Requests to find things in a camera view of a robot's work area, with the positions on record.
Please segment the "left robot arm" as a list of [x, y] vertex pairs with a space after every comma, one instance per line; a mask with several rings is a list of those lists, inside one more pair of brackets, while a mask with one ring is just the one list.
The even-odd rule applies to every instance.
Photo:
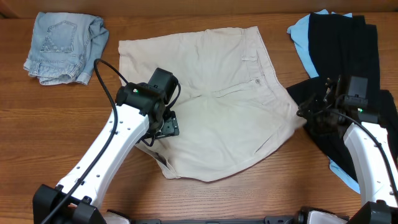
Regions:
[[121, 87], [106, 125], [77, 165], [56, 187], [41, 185], [32, 204], [34, 223], [131, 223], [131, 219], [99, 208], [121, 164], [137, 143], [179, 134], [173, 93], [181, 86], [170, 72], [157, 68], [147, 83]]

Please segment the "beige khaki shorts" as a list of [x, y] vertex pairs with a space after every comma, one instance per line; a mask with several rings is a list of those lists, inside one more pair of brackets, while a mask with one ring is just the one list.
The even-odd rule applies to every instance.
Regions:
[[162, 68], [182, 87], [172, 108], [179, 135], [138, 144], [168, 179], [234, 175], [278, 150], [305, 123], [257, 27], [122, 40], [118, 50], [126, 81], [147, 82]]

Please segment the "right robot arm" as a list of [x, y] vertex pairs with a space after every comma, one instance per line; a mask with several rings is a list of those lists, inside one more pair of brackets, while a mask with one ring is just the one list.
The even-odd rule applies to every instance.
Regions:
[[367, 78], [328, 79], [321, 101], [313, 94], [298, 106], [297, 116], [313, 132], [338, 132], [357, 176], [361, 209], [348, 220], [356, 223], [397, 223], [397, 168], [388, 145], [387, 130], [368, 108]]

